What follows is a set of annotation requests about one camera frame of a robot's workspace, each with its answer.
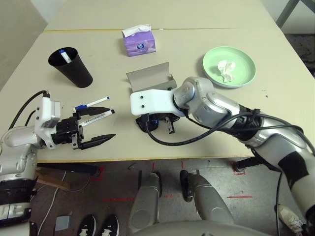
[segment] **gray floor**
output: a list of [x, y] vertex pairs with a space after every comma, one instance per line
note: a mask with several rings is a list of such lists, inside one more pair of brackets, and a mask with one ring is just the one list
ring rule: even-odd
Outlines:
[[[90, 181], [80, 192], [59, 190], [53, 208], [42, 228], [41, 236], [54, 234], [57, 216], [71, 214], [70, 229], [55, 232], [56, 236], [76, 235], [78, 226], [85, 215], [96, 216], [100, 232], [101, 224], [107, 215], [114, 213], [120, 223], [120, 236], [126, 235], [126, 222], [137, 193], [138, 171], [147, 176], [153, 169], [162, 175], [163, 193], [159, 202], [160, 222], [199, 220], [194, 203], [186, 203], [181, 196], [179, 172], [182, 168], [190, 172], [196, 169], [221, 194], [229, 207], [235, 223], [250, 227], [267, 234], [276, 235], [275, 196], [279, 173], [268, 170], [265, 166], [247, 168], [243, 173], [236, 173], [231, 168], [231, 161], [236, 159], [186, 159], [137, 162], [99, 163], [104, 167], [101, 180]], [[62, 178], [62, 171], [52, 171]], [[88, 179], [85, 174], [67, 173], [66, 181], [72, 189], [79, 189]], [[51, 203], [55, 188], [46, 186], [32, 200], [31, 220], [40, 225]], [[280, 203], [289, 206], [298, 215], [300, 212], [292, 199], [286, 180], [283, 179], [280, 190]], [[286, 226], [281, 226], [282, 235], [294, 235]]]
[[285, 34], [285, 37], [315, 78], [315, 34]]

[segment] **marker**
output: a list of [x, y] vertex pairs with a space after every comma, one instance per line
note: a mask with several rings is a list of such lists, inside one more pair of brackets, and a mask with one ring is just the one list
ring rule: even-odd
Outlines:
[[100, 100], [97, 100], [97, 101], [95, 101], [95, 102], [91, 102], [91, 103], [88, 103], [88, 104], [86, 104], [86, 105], [77, 106], [77, 107], [73, 108], [73, 112], [79, 111], [79, 110], [84, 109], [84, 108], [87, 108], [87, 107], [91, 107], [91, 106], [93, 106], [93, 105], [95, 105], [95, 104], [97, 104], [97, 103], [106, 101], [106, 100], [108, 100], [108, 99], [109, 99], [109, 97], [104, 97], [104, 98], [102, 98], [102, 99], [100, 99]]
[[70, 59], [70, 57], [68, 56], [64, 49], [59, 50], [59, 53], [67, 63], [72, 62], [72, 60]]
[[107, 116], [110, 116], [110, 115], [112, 115], [114, 113], [115, 113], [114, 110], [110, 110], [110, 111], [104, 112], [102, 114], [97, 115], [96, 117], [93, 117], [93, 118], [91, 118], [89, 120], [86, 120], [86, 121], [80, 123], [79, 125], [82, 126], [82, 127], [87, 126], [88, 124], [92, 124], [93, 122], [98, 121], [99, 119], [105, 118]]

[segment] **tissue box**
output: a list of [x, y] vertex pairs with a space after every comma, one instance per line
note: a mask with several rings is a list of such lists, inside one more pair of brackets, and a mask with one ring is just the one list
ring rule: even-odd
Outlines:
[[156, 44], [152, 31], [138, 32], [128, 37], [125, 37], [123, 34], [123, 37], [129, 57], [156, 51]]

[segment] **light green plate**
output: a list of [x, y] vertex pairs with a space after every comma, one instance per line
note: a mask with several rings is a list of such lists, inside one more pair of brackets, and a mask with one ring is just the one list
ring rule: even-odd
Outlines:
[[[223, 77], [218, 70], [218, 62], [227, 60], [235, 62], [235, 70], [231, 73], [234, 79], [223, 82]], [[217, 47], [209, 50], [203, 57], [203, 69], [208, 78], [216, 85], [225, 88], [237, 88], [253, 81], [256, 67], [253, 60], [244, 52], [232, 47]]]

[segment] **black cup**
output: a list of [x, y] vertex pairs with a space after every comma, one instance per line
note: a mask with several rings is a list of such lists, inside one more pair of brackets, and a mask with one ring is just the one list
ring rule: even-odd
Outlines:
[[[68, 63], [62, 57], [61, 50], [66, 52], [71, 62]], [[78, 51], [74, 48], [60, 48], [56, 50], [48, 58], [48, 63], [63, 73], [79, 88], [85, 88], [93, 82], [92, 76], [81, 61]]]

